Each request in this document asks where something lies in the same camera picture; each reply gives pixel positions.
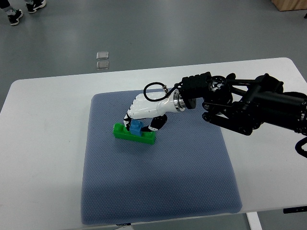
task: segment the green toy brick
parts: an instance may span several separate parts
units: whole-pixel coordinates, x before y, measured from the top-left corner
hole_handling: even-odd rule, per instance
[[[136,136],[131,134],[126,127],[121,123],[115,123],[113,127],[113,134],[116,138],[125,139],[125,140],[133,140],[146,144],[154,144],[155,141],[155,132],[143,132],[142,136]]]

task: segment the blue cube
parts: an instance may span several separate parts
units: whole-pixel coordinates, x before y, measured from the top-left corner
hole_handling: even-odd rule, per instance
[[[143,122],[139,120],[132,120],[130,123],[130,133],[136,136],[141,137],[142,131],[141,128],[144,127]]]

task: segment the white robotic hand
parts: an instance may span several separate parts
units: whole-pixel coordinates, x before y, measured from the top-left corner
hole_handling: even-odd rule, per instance
[[[165,92],[149,92],[147,96],[150,99],[158,99],[165,96]],[[127,130],[130,129],[132,119],[153,118],[149,126],[141,129],[142,132],[157,131],[166,123],[166,112],[179,113],[185,110],[183,101],[179,96],[178,90],[174,90],[169,97],[157,101],[148,101],[141,93],[135,97],[124,118],[124,125]]]

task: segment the shoe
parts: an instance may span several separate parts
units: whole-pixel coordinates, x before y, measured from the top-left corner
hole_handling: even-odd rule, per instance
[[[35,13],[39,8],[46,6],[46,0],[33,0],[33,5],[27,4],[28,12]]]
[[[10,20],[11,25],[18,25],[19,19],[24,15],[22,10],[15,10],[13,8],[13,11],[15,11],[15,15],[8,15],[8,18]]]

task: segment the black cable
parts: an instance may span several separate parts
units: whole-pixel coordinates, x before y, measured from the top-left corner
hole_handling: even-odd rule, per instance
[[[152,82],[148,85],[145,86],[144,90],[143,90],[143,94],[144,94],[144,97],[150,101],[150,102],[159,102],[161,100],[164,100],[165,98],[169,97],[172,92],[175,90],[175,89],[178,89],[179,86],[181,86],[182,82],[179,82],[179,83],[176,83],[174,85],[174,87],[164,96],[164,97],[161,97],[161,98],[158,98],[158,99],[150,99],[147,95],[146,95],[146,90],[148,89],[148,87],[152,86],[152,85],[161,85],[162,87],[166,87],[166,85],[164,85],[163,83],[161,82]]]
[[[298,154],[302,155],[303,157],[307,158],[307,151],[303,150],[303,145],[307,144],[307,137],[301,139],[297,144],[295,145],[295,150]]]

